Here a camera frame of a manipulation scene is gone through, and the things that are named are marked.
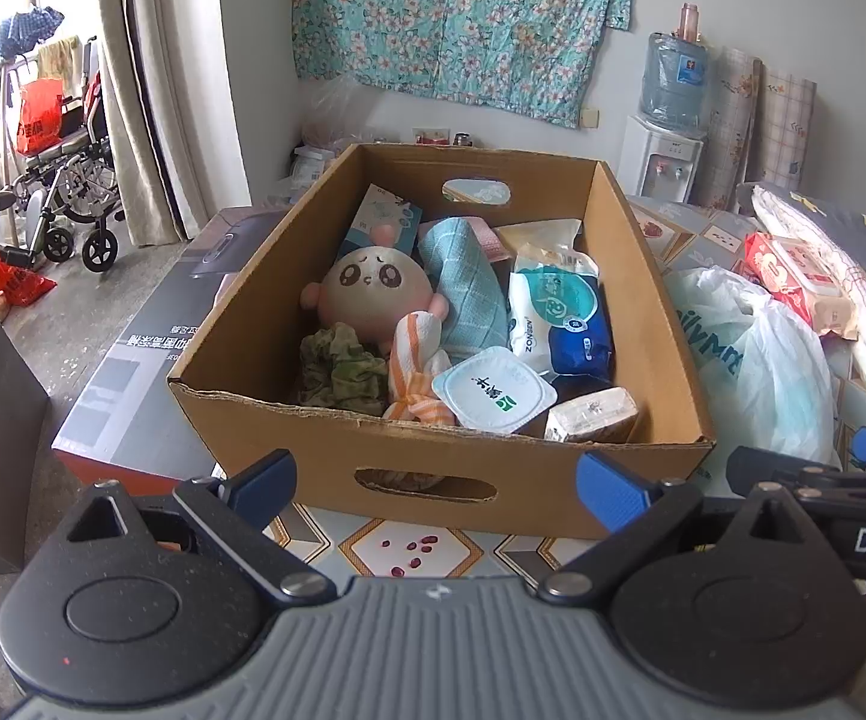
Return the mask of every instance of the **cardboard box handle hole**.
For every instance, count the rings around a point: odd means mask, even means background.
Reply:
[[[450,202],[475,205],[510,204],[510,187],[491,178],[452,178],[442,185],[442,196]]]
[[[358,469],[356,484],[375,493],[406,495],[453,503],[489,503],[499,494],[489,482],[465,476],[433,476],[412,471]]]

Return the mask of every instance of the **wheelchair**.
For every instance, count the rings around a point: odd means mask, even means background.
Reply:
[[[8,265],[32,268],[42,253],[55,263],[74,254],[74,237],[56,223],[60,215],[95,229],[82,246],[82,261],[101,274],[112,268],[119,242],[108,218],[125,218],[119,199],[116,169],[103,110],[103,87],[98,72],[95,38],[83,47],[81,125],[54,146],[26,158],[26,172],[12,186],[19,204],[26,205],[26,245],[2,247]]]

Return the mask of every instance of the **yogurt cup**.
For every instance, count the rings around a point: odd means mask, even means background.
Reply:
[[[505,346],[445,370],[433,380],[433,391],[463,427],[503,435],[556,403],[556,390]]]

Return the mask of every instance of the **cardboard box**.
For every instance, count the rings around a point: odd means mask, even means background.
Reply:
[[[217,293],[284,215],[249,206],[220,211],[119,334],[52,442],[81,482],[118,479],[132,495],[167,495],[177,480],[212,473],[215,460],[166,377]]]
[[[738,271],[743,263],[743,241],[756,232],[756,220],[652,197],[628,198],[633,215],[660,271],[689,271],[718,265]]]
[[[504,181],[511,201],[444,199],[451,178]],[[492,225],[581,218],[578,246],[602,271],[616,347],[615,381],[642,418],[627,445],[603,445],[649,479],[687,476],[710,450],[703,391],[660,273],[604,163],[524,151],[356,146],[290,211],[236,278],[170,372],[170,387],[228,473],[277,447],[295,455],[296,499],[324,509],[476,531],[600,538],[576,495],[576,461],[591,445],[389,422],[287,405],[299,342],[316,318],[300,290],[335,259],[370,183],[423,209],[423,220],[482,215]],[[360,469],[449,477],[426,493],[361,485]]]

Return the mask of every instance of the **water bottle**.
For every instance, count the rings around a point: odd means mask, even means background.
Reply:
[[[708,56],[703,46],[673,35],[650,35],[640,110],[650,122],[700,137]]]

